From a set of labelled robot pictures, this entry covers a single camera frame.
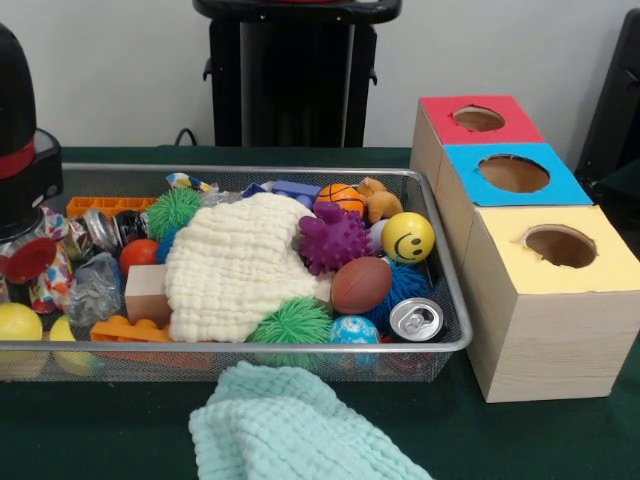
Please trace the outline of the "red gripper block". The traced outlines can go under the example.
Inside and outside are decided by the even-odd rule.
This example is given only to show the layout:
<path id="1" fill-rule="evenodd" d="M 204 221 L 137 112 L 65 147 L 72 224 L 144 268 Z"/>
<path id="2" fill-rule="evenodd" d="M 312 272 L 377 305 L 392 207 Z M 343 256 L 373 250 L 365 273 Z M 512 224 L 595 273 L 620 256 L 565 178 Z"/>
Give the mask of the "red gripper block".
<path id="1" fill-rule="evenodd" d="M 13 284 L 29 282 L 52 264 L 56 252 L 55 242 L 44 237 L 2 245 L 1 275 Z"/>

